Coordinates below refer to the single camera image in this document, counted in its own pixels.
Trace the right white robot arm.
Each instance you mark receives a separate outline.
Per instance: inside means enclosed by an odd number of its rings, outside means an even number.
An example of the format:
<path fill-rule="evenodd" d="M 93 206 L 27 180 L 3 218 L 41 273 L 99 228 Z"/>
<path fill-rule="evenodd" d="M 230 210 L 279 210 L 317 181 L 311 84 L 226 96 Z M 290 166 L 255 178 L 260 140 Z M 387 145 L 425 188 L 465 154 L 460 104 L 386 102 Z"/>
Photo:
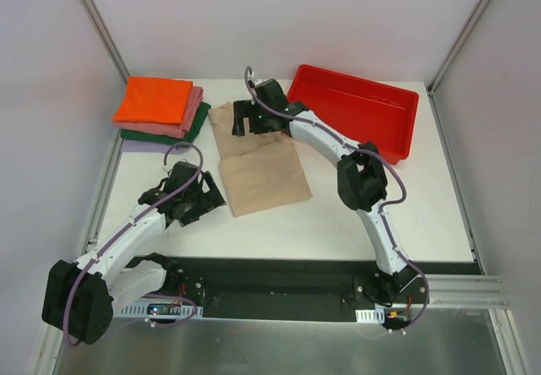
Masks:
<path fill-rule="evenodd" d="M 407 297 L 418 276 L 399 244 L 386 207 L 406 199 L 400 177 L 377 146 L 350 139 L 324 123 L 300 101 L 290 102 L 274 79 L 255 83 L 250 74 L 244 83 L 249 100 L 233 103 L 232 135 L 280 132 L 302 142 L 336 168 L 337 193 L 363 222 L 374 249 L 377 275 L 363 286 L 372 303 L 391 307 Z"/>

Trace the red plastic tray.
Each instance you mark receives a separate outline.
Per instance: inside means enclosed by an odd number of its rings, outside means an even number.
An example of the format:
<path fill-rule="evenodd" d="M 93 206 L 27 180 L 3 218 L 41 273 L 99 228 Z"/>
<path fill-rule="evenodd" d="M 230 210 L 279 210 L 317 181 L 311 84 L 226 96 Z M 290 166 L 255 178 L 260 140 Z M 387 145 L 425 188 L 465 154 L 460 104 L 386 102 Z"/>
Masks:
<path fill-rule="evenodd" d="M 303 64 L 287 93 L 350 139 L 370 141 L 392 165 L 410 155 L 418 93 Z"/>

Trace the beige t shirt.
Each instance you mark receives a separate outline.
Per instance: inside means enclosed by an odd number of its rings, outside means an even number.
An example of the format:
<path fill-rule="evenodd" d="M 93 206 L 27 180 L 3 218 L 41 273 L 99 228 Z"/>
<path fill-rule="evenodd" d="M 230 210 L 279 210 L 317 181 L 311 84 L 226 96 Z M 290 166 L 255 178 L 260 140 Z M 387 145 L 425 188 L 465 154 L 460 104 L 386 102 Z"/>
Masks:
<path fill-rule="evenodd" d="M 209 111 L 218 164 L 235 217 L 312 198 L 295 143 L 280 132 L 232 135 L 233 103 Z"/>

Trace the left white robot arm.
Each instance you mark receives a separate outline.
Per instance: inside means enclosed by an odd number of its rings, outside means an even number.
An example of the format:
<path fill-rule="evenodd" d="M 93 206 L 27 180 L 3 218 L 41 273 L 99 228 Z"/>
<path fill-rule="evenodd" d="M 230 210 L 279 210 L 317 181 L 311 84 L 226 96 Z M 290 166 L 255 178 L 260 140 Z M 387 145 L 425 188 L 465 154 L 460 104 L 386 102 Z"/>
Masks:
<path fill-rule="evenodd" d="M 108 330 L 116 313 L 150 293 L 181 298 L 187 281 L 177 262 L 151 253 L 128 263 L 170 225 L 186 226 L 225 205 L 209 171 L 177 162 L 167 177 L 145 191 L 116 233 L 73 262 L 49 270 L 41 319 L 66 340 L 91 345 Z"/>

